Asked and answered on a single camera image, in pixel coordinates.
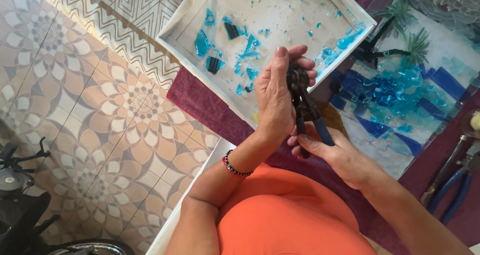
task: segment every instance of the maroon cloth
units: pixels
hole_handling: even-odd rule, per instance
[[[239,145],[253,132],[253,129],[231,111],[224,101],[184,67],[180,69],[166,97],[213,132],[235,145]],[[399,182],[414,196],[421,197],[437,169],[457,144],[461,135],[458,127],[461,116],[478,107],[480,107],[480,92],[477,92],[464,105],[454,121],[435,138],[399,179]],[[311,157],[308,161],[300,161],[291,155],[291,148],[284,141],[266,163],[273,167],[297,172],[323,184],[348,204],[357,217],[360,231],[364,235],[395,255],[409,253],[393,228],[373,209],[362,194],[347,186],[324,160]],[[476,175],[467,199],[448,225],[453,233],[468,246],[480,242],[480,211],[478,211],[480,201],[476,200],[479,191],[480,180]],[[450,192],[438,207],[437,213],[441,214],[445,210],[452,195],[453,192]]]

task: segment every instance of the pliers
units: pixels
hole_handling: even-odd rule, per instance
[[[325,120],[307,92],[309,81],[305,70],[302,68],[294,69],[292,66],[289,66],[286,75],[286,85],[292,96],[293,107],[297,115],[297,135],[305,134],[305,121],[303,117],[309,115],[321,141],[328,146],[335,146],[332,136],[328,133]],[[301,148],[301,153],[303,158],[309,158],[310,156],[309,152],[303,147]]]
[[[440,222],[446,225],[453,217],[455,212],[460,208],[460,205],[465,200],[467,193],[469,192],[470,185],[472,182],[473,172],[480,168],[480,152],[470,155],[465,158],[463,161],[463,166],[456,171],[451,178],[449,178],[442,188],[433,195],[430,203],[427,206],[427,210],[430,214],[433,214],[435,209],[437,209],[438,204],[444,198],[447,191],[460,179],[462,183],[458,193],[455,195],[453,202],[450,203],[447,210],[440,218]]]

